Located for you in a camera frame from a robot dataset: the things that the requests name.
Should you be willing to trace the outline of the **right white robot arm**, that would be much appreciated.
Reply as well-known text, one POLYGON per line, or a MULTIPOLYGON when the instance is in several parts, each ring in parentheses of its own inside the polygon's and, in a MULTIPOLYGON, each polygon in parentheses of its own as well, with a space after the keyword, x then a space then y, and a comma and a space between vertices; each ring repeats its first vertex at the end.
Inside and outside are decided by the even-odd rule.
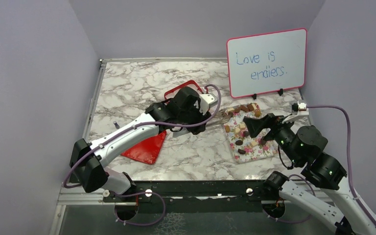
POLYGON ((299 193, 298 186, 278 171, 264 181, 263 194, 269 199, 279 196, 293 202, 323 220, 337 234, 376 235, 376 215, 351 189, 349 171, 324 152, 328 140, 313 125, 302 126, 293 132, 294 123, 285 120, 284 116, 267 114, 262 118, 245 117, 243 122, 251 137, 268 128, 269 132, 261 141, 275 141, 293 167, 301 167, 305 180, 328 195, 337 209, 310 193, 299 193))

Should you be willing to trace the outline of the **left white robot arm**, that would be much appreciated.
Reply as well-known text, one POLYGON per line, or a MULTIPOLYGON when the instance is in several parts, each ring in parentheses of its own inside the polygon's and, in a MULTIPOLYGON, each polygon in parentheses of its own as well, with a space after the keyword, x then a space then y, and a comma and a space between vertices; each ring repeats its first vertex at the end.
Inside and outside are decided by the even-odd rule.
POLYGON ((113 191, 122 201, 134 196, 131 178, 124 173, 109 173, 106 167, 119 155, 138 143, 176 127, 174 136, 204 132, 206 124, 216 114, 210 113, 211 107, 218 110, 221 93, 200 94, 190 87, 181 88, 173 98, 152 103, 144 113, 134 121, 115 132, 92 142, 79 139, 73 146, 70 159, 70 171, 63 182, 64 188, 71 175, 78 180, 86 193, 100 188, 113 191))

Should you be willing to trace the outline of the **metal serving tongs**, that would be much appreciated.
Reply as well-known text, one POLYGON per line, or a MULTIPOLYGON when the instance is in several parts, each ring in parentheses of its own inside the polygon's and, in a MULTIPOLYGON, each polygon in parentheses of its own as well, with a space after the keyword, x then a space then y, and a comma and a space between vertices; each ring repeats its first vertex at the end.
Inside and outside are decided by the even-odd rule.
POLYGON ((232 117, 233 117, 233 114, 231 112, 227 112, 225 110, 220 110, 211 119, 211 121, 209 121, 206 124, 206 127, 227 123, 232 117))

